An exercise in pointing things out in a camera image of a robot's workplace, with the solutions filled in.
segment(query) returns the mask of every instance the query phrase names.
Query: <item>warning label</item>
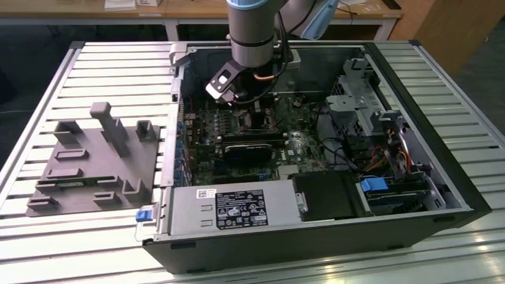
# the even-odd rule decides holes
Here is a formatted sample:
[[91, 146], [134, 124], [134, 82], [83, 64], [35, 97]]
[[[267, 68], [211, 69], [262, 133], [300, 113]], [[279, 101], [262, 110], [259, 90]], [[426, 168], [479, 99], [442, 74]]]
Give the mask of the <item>warning label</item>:
[[216, 193], [216, 215], [220, 230], [267, 226], [263, 189]]

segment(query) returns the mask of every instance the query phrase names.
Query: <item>floor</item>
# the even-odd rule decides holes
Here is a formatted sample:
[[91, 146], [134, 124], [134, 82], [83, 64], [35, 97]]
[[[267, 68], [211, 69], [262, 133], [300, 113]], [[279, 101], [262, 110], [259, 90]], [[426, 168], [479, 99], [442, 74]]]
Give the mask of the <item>floor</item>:
[[[220, 28], [215, 32], [220, 38], [226, 34]], [[199, 29], [190, 27], [182, 33], [182, 36], [191, 38]], [[10, 156], [68, 46], [75, 40], [152, 41], [167, 38], [163, 27], [158, 26], [68, 26], [60, 27], [58, 33], [44, 26], [0, 26], [0, 70], [16, 89], [15, 97], [0, 104], [0, 166]], [[456, 77], [456, 82], [503, 132], [504, 54], [505, 20], [500, 22]], [[7, 93], [2, 89], [2, 80], [0, 77], [0, 102]]]

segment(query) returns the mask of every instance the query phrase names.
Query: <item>gray plastic peg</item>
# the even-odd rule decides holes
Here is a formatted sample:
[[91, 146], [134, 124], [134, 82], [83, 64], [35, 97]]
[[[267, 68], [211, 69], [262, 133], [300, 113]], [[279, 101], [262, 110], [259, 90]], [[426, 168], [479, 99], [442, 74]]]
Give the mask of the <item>gray plastic peg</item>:
[[104, 129], [104, 136], [120, 157], [130, 155], [130, 149], [126, 143], [126, 129], [122, 123], [116, 123], [111, 116], [111, 104], [108, 102], [95, 102], [90, 110], [92, 118], [98, 119]]

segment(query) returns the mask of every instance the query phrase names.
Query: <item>aluminum extrusion table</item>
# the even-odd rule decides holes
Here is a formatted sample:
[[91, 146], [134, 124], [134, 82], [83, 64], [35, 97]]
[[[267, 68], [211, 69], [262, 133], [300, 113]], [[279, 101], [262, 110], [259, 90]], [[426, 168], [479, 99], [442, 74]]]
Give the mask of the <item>aluminum extrusion table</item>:
[[[136, 210], [28, 218], [35, 191], [56, 138], [56, 121], [99, 127], [91, 103], [108, 101], [127, 126], [166, 125], [171, 104], [174, 43], [87, 43], [68, 53], [0, 172], [0, 282], [235, 284], [504, 282], [505, 139], [423, 47], [407, 42], [379, 48], [447, 142], [493, 213], [443, 231], [411, 248], [171, 275], [135, 238]], [[155, 187], [160, 184], [160, 141]], [[158, 201], [160, 189], [155, 189]]]

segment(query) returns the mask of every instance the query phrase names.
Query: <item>blue tab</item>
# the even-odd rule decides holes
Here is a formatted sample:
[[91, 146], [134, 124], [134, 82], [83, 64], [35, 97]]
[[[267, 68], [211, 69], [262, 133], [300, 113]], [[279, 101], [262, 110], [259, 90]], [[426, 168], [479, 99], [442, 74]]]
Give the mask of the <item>blue tab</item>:
[[362, 189], [367, 191], [387, 191], [390, 189], [383, 177], [371, 177], [360, 182]]
[[268, 173], [260, 173], [260, 181], [263, 182], [266, 179], [268, 179]]
[[140, 210], [135, 215], [135, 219], [138, 222], [152, 221], [152, 210]]

